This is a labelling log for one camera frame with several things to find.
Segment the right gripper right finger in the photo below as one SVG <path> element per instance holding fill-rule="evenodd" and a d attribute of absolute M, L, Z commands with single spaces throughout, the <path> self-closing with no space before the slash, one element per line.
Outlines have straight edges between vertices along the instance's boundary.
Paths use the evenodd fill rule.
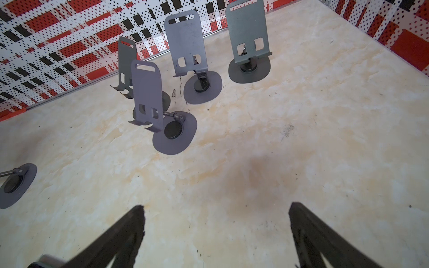
<path fill-rule="evenodd" d="M 302 203 L 291 204 L 289 217 L 300 267 L 325 268 L 324 260 L 334 268 L 380 267 Z"/>

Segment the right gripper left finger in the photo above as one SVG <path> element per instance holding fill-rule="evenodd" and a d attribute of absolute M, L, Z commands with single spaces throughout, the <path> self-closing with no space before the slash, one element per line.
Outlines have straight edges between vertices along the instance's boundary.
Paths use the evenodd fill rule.
<path fill-rule="evenodd" d="M 136 205 L 64 268 L 132 268 L 145 235 L 144 206 Z"/>

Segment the grey phone stand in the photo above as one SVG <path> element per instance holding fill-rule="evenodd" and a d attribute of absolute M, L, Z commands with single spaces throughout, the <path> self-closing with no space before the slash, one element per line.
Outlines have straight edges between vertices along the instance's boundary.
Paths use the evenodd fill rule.
<path fill-rule="evenodd" d="M 158 152 L 181 153 L 196 134 L 197 119 L 189 112 L 164 110 L 162 75 L 155 63 L 133 60 L 131 74 L 136 113 L 131 123 L 153 133 L 153 146 Z"/>
<path fill-rule="evenodd" d="M 15 204 L 28 190 L 37 174 L 37 166 L 26 163 L 12 170 L 1 172 L 1 177 L 7 177 L 1 185 L 1 209 Z"/>
<path fill-rule="evenodd" d="M 163 91 L 158 66 L 137 58 L 134 41 L 123 36 L 118 39 L 118 86 L 115 89 L 134 102 L 133 123 L 161 124 L 170 97 Z"/>
<path fill-rule="evenodd" d="M 229 77 L 239 84 L 261 81 L 271 70 L 263 1 L 233 1 L 226 8 L 233 60 Z"/>

